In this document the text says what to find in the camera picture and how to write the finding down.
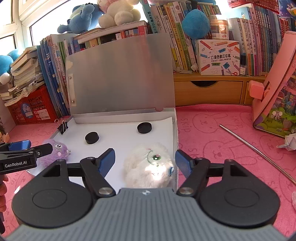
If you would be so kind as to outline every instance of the binder clip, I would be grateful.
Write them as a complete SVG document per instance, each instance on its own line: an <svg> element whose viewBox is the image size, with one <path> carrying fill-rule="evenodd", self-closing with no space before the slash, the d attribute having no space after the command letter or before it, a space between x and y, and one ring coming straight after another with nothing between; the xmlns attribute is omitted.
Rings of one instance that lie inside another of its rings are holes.
<svg viewBox="0 0 296 241"><path fill-rule="evenodd" d="M59 125L59 127L57 129L60 131L61 135L63 135L64 132L68 129L68 122L66 122L65 120L63 120L62 123Z"/></svg>

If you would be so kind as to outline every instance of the human hand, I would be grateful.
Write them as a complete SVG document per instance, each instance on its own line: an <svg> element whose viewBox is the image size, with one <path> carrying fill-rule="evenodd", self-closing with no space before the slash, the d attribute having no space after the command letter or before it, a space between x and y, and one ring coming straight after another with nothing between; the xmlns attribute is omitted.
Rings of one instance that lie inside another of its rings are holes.
<svg viewBox="0 0 296 241"><path fill-rule="evenodd" d="M1 175L0 180L2 180L2 179L4 182L8 182L7 175ZM5 210L6 210L5 193L7 193L7 187L4 182L2 182L2 184L0 185L0 212L5 212Z"/></svg>

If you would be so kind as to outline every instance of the pocket label printer box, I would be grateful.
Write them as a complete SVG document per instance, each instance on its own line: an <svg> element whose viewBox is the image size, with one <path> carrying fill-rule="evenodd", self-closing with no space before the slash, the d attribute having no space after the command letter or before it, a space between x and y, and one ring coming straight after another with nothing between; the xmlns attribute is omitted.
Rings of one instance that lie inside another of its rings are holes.
<svg viewBox="0 0 296 241"><path fill-rule="evenodd" d="M71 151L67 163L99 157L115 151L115 164L105 179L118 193L125 187L123 162L139 144L164 145L171 159L178 148L171 49L167 34L149 34L112 41L66 58L66 78L71 117L63 134L51 138ZM150 122L152 130L141 134L137 126ZM95 131L99 140L87 144ZM169 187L178 187L174 166ZM70 180L83 185L80 177Z"/></svg>
<svg viewBox="0 0 296 241"><path fill-rule="evenodd" d="M239 75L239 42L199 39L197 64L201 75Z"/></svg>

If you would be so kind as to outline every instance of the purple plush toy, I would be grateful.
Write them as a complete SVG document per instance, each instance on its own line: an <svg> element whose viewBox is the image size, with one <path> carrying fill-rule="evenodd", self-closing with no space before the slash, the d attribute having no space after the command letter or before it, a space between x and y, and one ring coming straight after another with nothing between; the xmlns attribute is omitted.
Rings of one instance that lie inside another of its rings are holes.
<svg viewBox="0 0 296 241"><path fill-rule="evenodd" d="M70 150L67 149L64 143L57 142L54 139L44 140L43 144L46 143L50 143L52 145L52 153L50 155L38 158L38 161L42 166L48 167L51 163L58 159L68 159Z"/></svg>

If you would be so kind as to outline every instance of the white plush toy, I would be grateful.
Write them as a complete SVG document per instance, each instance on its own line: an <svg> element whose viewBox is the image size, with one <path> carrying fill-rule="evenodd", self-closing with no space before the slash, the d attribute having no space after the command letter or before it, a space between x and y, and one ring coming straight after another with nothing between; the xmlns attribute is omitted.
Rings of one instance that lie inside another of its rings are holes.
<svg viewBox="0 0 296 241"><path fill-rule="evenodd" d="M116 25L139 21L141 14L133 5L139 0L98 0L100 9L105 13L99 17L101 28L111 28Z"/></svg>
<svg viewBox="0 0 296 241"><path fill-rule="evenodd" d="M128 188L162 188L172 179L174 162L167 149L159 144L141 145L124 160Z"/></svg>

